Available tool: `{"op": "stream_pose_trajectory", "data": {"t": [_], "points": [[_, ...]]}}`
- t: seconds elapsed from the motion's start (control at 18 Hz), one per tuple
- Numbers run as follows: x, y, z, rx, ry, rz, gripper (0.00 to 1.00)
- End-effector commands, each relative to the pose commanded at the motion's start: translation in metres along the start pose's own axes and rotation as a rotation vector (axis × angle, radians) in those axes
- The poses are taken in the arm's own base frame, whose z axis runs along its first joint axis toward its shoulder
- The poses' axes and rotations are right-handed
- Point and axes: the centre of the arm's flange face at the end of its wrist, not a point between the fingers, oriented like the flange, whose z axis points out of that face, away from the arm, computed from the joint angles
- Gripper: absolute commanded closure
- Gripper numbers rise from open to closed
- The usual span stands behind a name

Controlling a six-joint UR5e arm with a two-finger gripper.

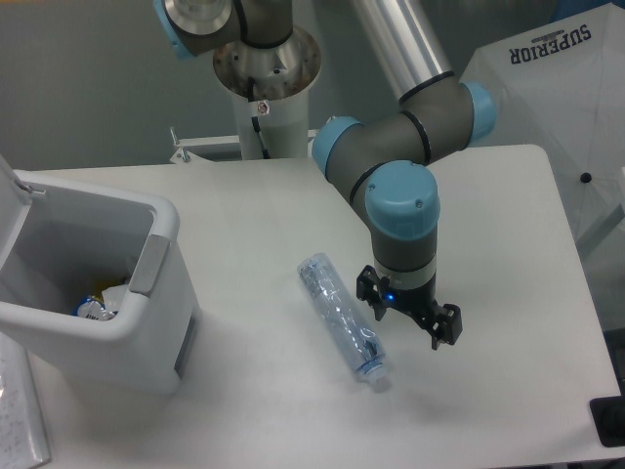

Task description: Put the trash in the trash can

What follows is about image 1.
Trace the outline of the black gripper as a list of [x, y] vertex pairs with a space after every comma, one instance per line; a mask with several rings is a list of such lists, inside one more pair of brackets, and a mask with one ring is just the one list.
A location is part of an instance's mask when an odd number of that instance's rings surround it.
[[395, 273], [366, 265], [356, 278], [356, 297], [364, 301], [381, 321], [388, 309], [408, 317], [431, 336], [434, 351], [441, 344], [453, 346], [463, 331], [461, 309], [454, 304], [440, 305], [436, 299], [436, 271]]

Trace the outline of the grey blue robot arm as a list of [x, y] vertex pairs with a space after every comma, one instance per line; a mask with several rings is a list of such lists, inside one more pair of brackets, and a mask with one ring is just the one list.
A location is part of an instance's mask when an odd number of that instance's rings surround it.
[[374, 262], [356, 295], [377, 318], [396, 310], [454, 344], [460, 309], [436, 298], [438, 186], [429, 165], [486, 136], [496, 109], [479, 84], [458, 80], [416, 1], [355, 1], [353, 9], [399, 105], [365, 125], [334, 117], [309, 133], [308, 92], [321, 53], [289, 1], [157, 1], [181, 58], [211, 53], [233, 100], [241, 156], [311, 156], [370, 232]]

